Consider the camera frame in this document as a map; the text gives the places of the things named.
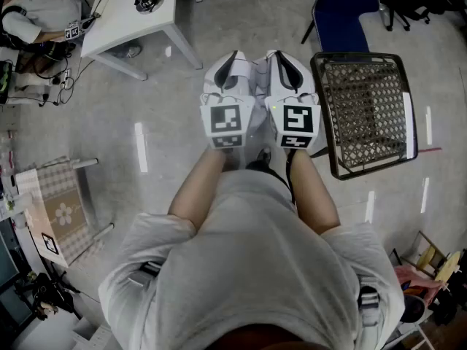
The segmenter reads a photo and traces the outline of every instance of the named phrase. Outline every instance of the black shoe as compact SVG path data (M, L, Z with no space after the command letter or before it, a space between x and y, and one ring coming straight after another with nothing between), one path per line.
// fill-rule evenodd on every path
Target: black shoe
M269 163L271 162L271 148L270 147L263 148L259 152L256 160L262 160L269 166Z

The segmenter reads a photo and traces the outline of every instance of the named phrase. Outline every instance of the concrete floor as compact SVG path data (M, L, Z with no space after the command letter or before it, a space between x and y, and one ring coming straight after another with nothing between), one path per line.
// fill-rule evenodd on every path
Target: concrete floor
M70 270L78 289L97 298L97 286L139 211L164 213L185 175L207 145L199 117L204 72L220 56L241 49L259 58L281 49L306 66L319 51L316 33L301 45L314 0L177 0L177 22L202 61L195 70L164 34L142 39L144 52L131 62L149 74L145 82L100 63L81 76L67 105L22 106L16 160L20 168L61 155L98 158L86 169L98 224L115 222L98 262ZM339 182L328 158L315 163L333 196L343 224L365 219L368 192L375 191L373 224L385 248L406 251L424 230L446 253L466 245L467 46L456 14L413 22L410 32L395 24L387 32L378 13L361 19L373 52L402 57L412 89L420 149L441 147L379 173ZM81 69L88 60L83 60ZM425 113L431 107L433 145L427 144ZM142 123L149 172L136 154L135 123ZM430 178L426 212L420 213L423 183Z

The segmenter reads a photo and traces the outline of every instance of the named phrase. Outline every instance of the person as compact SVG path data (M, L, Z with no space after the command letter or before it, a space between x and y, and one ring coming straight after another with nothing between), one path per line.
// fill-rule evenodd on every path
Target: person
M19 12L6 14L2 20L3 29L26 44L63 41L68 25L90 12L83 9L80 0L4 0L2 11L11 6L23 8L26 16ZM114 51L115 54L124 53L119 57L136 57L140 52L138 45L126 45Z
M288 155L290 188L270 159L223 172L207 149L166 215L136 217L99 287L124 349L367 349L364 327L384 346L404 299L372 226L341 225L306 151Z

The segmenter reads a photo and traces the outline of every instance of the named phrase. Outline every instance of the white flower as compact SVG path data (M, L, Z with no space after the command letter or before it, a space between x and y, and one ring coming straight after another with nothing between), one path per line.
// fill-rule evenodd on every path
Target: white flower
M69 225L72 223L72 217L70 217L71 213L72 208L66 207L63 202L60 204L60 208L55 210L55 216L58 218L60 225L65 225L65 223Z

